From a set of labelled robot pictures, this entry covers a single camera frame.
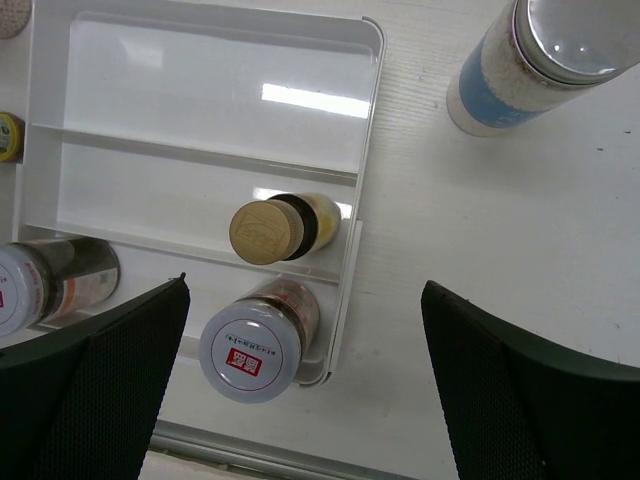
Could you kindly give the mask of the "small yellow label bottle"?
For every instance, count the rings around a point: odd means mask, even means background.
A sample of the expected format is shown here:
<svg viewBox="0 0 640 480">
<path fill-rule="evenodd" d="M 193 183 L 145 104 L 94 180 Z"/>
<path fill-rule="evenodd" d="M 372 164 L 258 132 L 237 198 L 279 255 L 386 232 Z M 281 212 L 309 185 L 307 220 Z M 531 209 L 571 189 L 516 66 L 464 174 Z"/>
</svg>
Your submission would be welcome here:
<svg viewBox="0 0 640 480">
<path fill-rule="evenodd" d="M 24 151 L 25 123 L 16 115 L 0 113 L 0 161 L 15 162 L 22 159 Z"/>
</svg>

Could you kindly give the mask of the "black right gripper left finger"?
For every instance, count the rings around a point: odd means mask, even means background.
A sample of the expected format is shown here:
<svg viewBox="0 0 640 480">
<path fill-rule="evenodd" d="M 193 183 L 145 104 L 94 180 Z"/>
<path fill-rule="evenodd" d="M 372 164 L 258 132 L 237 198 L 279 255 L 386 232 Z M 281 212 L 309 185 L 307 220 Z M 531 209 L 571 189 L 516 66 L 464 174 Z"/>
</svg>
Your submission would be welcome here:
<svg viewBox="0 0 640 480">
<path fill-rule="evenodd" d="M 179 276 L 2 349 L 2 478 L 138 478 L 189 306 Z"/>
</svg>

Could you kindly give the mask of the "aluminium frame rail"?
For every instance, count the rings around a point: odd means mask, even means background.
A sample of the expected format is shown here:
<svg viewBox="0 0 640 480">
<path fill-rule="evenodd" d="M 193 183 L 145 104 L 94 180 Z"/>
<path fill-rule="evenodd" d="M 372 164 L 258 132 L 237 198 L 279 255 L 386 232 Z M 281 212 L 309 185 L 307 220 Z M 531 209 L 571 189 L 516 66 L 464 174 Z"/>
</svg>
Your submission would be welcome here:
<svg viewBox="0 0 640 480">
<path fill-rule="evenodd" d="M 150 447 L 159 453 L 251 479 L 398 479 L 398 474 L 297 453 L 164 420 Z"/>
</svg>

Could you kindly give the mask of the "short jar orange label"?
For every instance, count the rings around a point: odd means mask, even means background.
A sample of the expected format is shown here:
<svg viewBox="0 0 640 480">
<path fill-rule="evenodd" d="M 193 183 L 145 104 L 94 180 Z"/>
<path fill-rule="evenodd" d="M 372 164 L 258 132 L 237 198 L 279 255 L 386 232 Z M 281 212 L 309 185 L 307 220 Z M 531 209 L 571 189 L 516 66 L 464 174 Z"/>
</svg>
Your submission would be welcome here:
<svg viewBox="0 0 640 480">
<path fill-rule="evenodd" d="M 279 276 L 216 313 L 199 341 L 199 363 L 213 388 L 246 404 L 271 401 L 294 381 L 321 319 L 303 283 Z"/>
</svg>

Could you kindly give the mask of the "short jar grey lid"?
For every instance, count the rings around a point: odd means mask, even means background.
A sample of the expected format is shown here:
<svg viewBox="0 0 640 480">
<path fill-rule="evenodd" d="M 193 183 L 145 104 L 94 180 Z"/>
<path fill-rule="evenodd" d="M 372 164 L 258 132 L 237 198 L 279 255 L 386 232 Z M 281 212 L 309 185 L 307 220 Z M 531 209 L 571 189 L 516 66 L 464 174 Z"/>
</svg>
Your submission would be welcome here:
<svg viewBox="0 0 640 480">
<path fill-rule="evenodd" d="M 108 242 L 67 236 L 1 246 L 1 334 L 98 304 L 120 280 Z"/>
</svg>

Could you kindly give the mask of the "tall white jar silver lid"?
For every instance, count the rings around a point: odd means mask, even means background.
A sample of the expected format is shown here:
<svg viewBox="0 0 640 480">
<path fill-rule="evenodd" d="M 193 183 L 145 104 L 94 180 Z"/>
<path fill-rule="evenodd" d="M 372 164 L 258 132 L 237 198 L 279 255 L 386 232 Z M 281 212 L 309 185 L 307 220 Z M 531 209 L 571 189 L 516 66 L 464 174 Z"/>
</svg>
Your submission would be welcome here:
<svg viewBox="0 0 640 480">
<path fill-rule="evenodd" d="M 0 0 L 0 39 L 19 35 L 28 25 L 32 13 L 31 0 Z"/>
</svg>

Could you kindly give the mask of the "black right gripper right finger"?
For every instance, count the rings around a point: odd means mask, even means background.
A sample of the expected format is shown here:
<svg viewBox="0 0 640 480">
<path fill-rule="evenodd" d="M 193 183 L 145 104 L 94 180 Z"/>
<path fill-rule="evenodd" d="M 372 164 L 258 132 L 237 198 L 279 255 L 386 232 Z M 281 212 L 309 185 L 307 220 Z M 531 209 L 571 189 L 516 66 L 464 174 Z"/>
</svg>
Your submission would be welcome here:
<svg viewBox="0 0 640 480">
<path fill-rule="evenodd" d="M 421 312 L 460 478 L 638 478 L 638 368 L 551 342 L 434 281 Z"/>
</svg>

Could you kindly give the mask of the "tall white jar blue label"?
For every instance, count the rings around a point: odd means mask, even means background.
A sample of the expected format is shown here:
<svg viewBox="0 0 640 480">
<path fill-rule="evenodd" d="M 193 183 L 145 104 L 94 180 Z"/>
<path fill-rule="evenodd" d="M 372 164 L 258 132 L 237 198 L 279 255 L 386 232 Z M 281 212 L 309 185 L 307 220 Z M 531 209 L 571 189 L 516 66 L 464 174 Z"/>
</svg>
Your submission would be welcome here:
<svg viewBox="0 0 640 480">
<path fill-rule="evenodd" d="M 453 123 L 491 137 L 639 63 L 636 1 L 510 1 L 452 77 Z"/>
</svg>

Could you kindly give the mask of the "white divided tray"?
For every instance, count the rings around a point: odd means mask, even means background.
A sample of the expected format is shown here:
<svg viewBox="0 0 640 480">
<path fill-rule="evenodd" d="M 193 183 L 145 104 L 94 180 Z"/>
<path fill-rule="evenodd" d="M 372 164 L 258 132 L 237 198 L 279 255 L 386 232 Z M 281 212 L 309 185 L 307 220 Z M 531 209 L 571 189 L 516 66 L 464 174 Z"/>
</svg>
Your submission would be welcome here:
<svg viewBox="0 0 640 480">
<path fill-rule="evenodd" d="M 111 242 L 115 302 L 183 271 L 193 293 L 182 352 L 207 321 L 277 275 L 306 284 L 319 331 L 297 384 L 333 373 L 360 245 L 359 199 L 386 52 L 365 16 L 177 1 L 38 1 L 1 44 L 1 105 L 27 126 L 1 170 L 1 231 Z M 253 266 L 228 227 L 253 200 L 320 193 L 337 238 Z"/>
</svg>

